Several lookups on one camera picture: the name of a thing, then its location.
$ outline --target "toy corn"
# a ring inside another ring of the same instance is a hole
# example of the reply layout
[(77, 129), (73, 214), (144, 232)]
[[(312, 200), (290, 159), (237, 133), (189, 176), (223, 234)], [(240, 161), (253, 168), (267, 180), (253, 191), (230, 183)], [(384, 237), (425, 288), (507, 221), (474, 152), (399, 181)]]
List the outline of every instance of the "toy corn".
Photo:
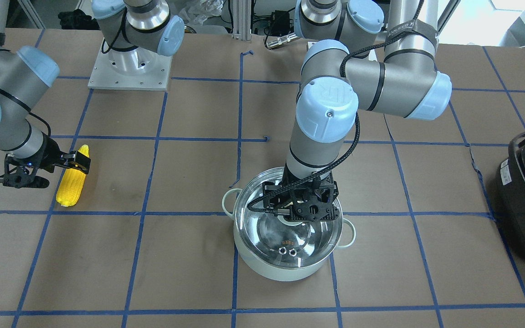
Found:
[[(78, 151), (90, 157), (88, 145), (82, 145)], [(66, 170), (56, 193), (56, 201), (64, 207), (75, 205), (80, 198), (85, 178), (86, 174), (77, 169)]]

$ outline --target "gray floor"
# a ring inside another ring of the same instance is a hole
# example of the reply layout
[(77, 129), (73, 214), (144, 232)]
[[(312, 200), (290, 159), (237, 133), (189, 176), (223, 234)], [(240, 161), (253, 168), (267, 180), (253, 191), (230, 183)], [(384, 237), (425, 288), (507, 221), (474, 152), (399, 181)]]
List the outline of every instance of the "gray floor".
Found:
[(0, 327), (525, 328), (525, 261), (494, 215), (505, 144), (525, 130), (524, 49), (442, 44), (454, 92), (435, 121), (362, 112), (334, 172), (358, 240), (285, 283), (240, 259), (219, 202), (283, 166), (304, 42), (188, 35), (167, 93), (124, 92), (86, 87), (98, 31), (7, 34), (60, 65), (34, 112), (62, 149), (90, 145), (92, 166), (70, 208), (60, 172), (45, 190), (0, 186)]

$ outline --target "white label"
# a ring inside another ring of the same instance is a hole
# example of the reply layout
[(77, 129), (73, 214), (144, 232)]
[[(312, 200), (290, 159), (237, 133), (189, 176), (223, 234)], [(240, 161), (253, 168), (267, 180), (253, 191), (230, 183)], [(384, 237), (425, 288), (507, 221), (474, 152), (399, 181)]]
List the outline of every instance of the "white label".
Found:
[(505, 160), (502, 163), (502, 168), (499, 170), (499, 173), (500, 176), (502, 176), (502, 185), (507, 185), (508, 183), (512, 182), (512, 176), (510, 175), (510, 166), (508, 165), (507, 160)]

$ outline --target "metal base plate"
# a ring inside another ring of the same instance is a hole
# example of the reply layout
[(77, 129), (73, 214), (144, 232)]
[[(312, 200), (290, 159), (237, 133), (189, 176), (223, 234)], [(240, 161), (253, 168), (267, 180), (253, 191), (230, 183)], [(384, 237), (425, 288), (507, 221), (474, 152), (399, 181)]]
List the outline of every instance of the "metal base plate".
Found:
[(89, 89), (167, 91), (171, 57), (155, 56), (152, 68), (140, 75), (123, 75), (111, 65), (108, 54), (98, 50), (88, 81)]

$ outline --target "white handle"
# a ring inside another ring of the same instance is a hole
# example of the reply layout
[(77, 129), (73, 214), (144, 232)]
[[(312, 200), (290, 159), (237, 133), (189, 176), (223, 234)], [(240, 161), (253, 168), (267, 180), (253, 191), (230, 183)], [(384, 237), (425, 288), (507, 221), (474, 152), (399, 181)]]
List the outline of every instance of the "white handle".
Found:
[(347, 245), (337, 245), (336, 248), (338, 249), (348, 248), (354, 243), (354, 241), (356, 241), (356, 227), (352, 222), (350, 222), (350, 220), (346, 218), (342, 218), (342, 220), (344, 220), (344, 223), (347, 224), (350, 227), (350, 229), (352, 229), (352, 241), (350, 241)]
[(228, 191), (224, 194), (224, 197), (222, 198), (222, 209), (224, 210), (224, 212), (226, 213), (226, 215), (229, 216), (232, 220), (235, 220), (235, 219), (236, 219), (236, 218), (234, 217), (234, 213), (229, 212), (229, 211), (226, 209), (226, 205), (225, 205), (224, 203), (225, 203), (226, 198), (228, 197), (228, 195), (233, 194), (233, 193), (237, 193), (237, 194), (239, 194), (241, 191), (242, 191), (242, 189), (240, 189), (240, 188), (230, 189), (230, 190), (228, 190)]

